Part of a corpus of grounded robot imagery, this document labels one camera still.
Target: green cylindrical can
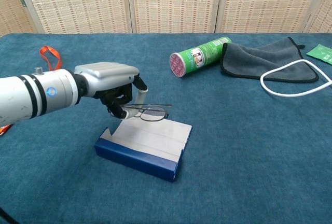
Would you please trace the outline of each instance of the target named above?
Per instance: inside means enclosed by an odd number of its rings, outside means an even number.
[[[171,70],[177,77],[182,77],[192,71],[198,70],[219,60],[223,44],[231,42],[230,38],[221,37],[195,48],[173,53],[170,56]]]

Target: gray cloth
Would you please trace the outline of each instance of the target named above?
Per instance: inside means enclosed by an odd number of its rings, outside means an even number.
[[[303,59],[297,45],[290,37],[258,48],[247,48],[235,43],[224,44],[220,66],[224,73],[235,77],[260,79],[261,75],[289,62]],[[272,73],[266,80],[285,82],[313,82],[317,73],[307,63],[297,63]]]

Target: white cable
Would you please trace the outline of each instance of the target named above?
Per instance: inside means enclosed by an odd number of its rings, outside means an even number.
[[[325,79],[328,81],[327,83],[317,87],[317,88],[314,88],[314,89],[311,89],[309,91],[306,91],[306,92],[302,92],[302,93],[294,93],[294,94],[283,94],[283,93],[276,93],[270,89],[267,88],[267,86],[264,84],[264,77],[269,75],[269,74],[272,74],[274,72],[277,72],[277,71],[280,71],[280,70],[283,70],[284,68],[287,68],[289,66],[292,66],[296,63],[299,63],[299,62],[305,62],[305,63],[308,63],[310,66],[312,66],[314,69],[316,69],[318,72],[320,72],[324,77]],[[297,61],[294,61],[294,62],[290,62],[282,67],[279,67],[279,68],[276,68],[276,69],[273,69],[271,71],[267,71],[266,73],[262,74],[261,77],[260,77],[260,84],[261,86],[266,90],[268,91],[269,93],[273,94],[273,95],[276,95],[276,96],[281,96],[281,97],[299,97],[299,96],[304,96],[304,95],[308,95],[310,93],[314,93],[314,92],[317,92],[319,90],[322,90],[330,85],[332,85],[332,80],[322,71],[320,70],[316,65],[314,65],[313,63],[309,62],[308,60],[305,60],[305,59],[301,59],[301,60],[297,60]]]

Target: green packet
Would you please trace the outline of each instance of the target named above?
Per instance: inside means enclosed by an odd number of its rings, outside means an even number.
[[[332,65],[332,49],[318,44],[307,53],[308,56],[320,59]]]

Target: blue tablecloth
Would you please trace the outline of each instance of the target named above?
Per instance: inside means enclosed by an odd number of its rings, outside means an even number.
[[[331,223],[331,88],[299,98],[267,94],[258,80],[218,64],[183,78],[172,52],[221,36],[248,47],[290,36],[306,57],[332,34],[10,34],[0,38],[0,77],[48,69],[44,45],[63,68],[115,61],[139,68],[147,103],[173,104],[169,118],[192,133],[174,183],[105,160],[94,143],[119,120],[99,100],[15,124],[0,137],[0,207],[21,223]],[[323,83],[267,82],[278,92]]]

